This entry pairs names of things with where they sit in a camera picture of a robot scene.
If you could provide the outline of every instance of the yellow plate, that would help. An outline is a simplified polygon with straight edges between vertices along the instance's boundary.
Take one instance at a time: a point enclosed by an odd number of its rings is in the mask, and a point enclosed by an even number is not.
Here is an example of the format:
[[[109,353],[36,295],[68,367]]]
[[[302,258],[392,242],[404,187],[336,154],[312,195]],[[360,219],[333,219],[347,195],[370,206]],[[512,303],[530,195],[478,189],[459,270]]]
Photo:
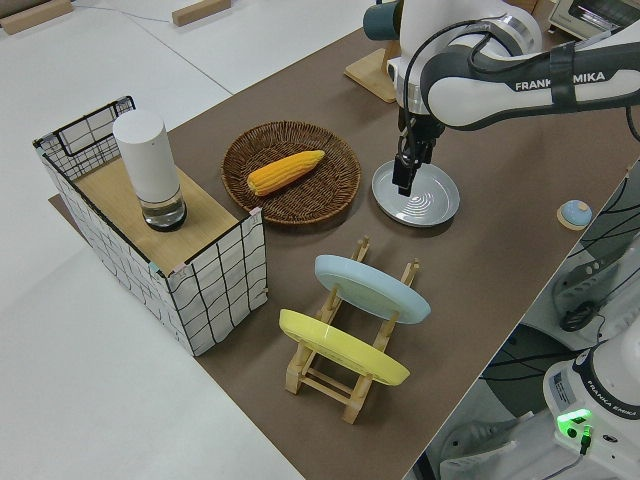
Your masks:
[[[400,385],[409,376],[402,364],[348,333],[292,310],[280,310],[280,328],[296,342],[376,382]]]

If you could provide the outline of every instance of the brown table mat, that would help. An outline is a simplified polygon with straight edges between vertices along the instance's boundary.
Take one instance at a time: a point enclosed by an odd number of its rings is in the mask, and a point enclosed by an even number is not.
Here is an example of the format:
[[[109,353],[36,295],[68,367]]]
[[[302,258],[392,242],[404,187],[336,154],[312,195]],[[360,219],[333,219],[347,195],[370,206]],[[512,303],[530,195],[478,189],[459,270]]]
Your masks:
[[[267,226],[269,301],[197,358],[309,479],[402,478],[578,241],[556,209],[577,198],[598,211],[638,154],[622,110],[447,130],[433,162],[457,183],[460,209],[435,228],[400,225],[382,213],[370,187],[375,169],[395,153],[397,106],[343,75],[375,48],[355,32],[169,133],[178,166],[237,215],[220,162],[256,125],[315,123],[360,159],[361,188],[342,224]],[[329,397],[306,386],[297,396],[285,391],[295,344],[279,330],[278,312],[314,314],[326,296],[315,257],[349,256],[365,234],[367,263],[393,276],[421,260],[413,286],[433,312],[422,324],[396,327],[387,352],[411,375],[398,387],[374,384],[351,426]],[[346,305],[334,325],[371,341],[379,324]]]

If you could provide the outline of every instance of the corn cob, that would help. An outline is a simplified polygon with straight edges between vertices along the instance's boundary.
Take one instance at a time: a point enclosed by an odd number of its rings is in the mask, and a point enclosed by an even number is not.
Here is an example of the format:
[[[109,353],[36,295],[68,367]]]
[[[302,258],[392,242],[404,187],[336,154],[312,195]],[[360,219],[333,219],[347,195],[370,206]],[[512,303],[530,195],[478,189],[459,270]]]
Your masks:
[[[262,168],[247,177],[247,185],[257,196],[268,195],[310,172],[324,158],[324,150],[296,153]]]

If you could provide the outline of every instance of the glass base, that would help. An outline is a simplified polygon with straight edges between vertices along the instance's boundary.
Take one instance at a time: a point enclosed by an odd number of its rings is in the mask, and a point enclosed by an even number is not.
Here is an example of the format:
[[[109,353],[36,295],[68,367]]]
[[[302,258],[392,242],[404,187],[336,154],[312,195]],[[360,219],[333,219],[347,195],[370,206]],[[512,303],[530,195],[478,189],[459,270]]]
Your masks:
[[[187,219],[187,205],[180,191],[165,202],[148,203],[140,200],[140,205],[144,221],[158,232],[178,230]]]

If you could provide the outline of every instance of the wicker basket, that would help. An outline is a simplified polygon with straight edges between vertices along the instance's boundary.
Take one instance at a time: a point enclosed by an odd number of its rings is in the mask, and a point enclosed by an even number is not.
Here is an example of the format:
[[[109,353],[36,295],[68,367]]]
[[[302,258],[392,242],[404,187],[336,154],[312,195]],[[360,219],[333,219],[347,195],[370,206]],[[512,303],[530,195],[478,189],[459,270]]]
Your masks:
[[[247,176],[264,165],[304,150],[324,150],[325,158],[310,173],[267,196],[255,196]],[[280,121],[257,126],[229,147],[222,181],[242,208],[262,208],[266,221],[309,225],[344,211],[358,191],[360,163],[347,143],[332,132],[304,122]]]

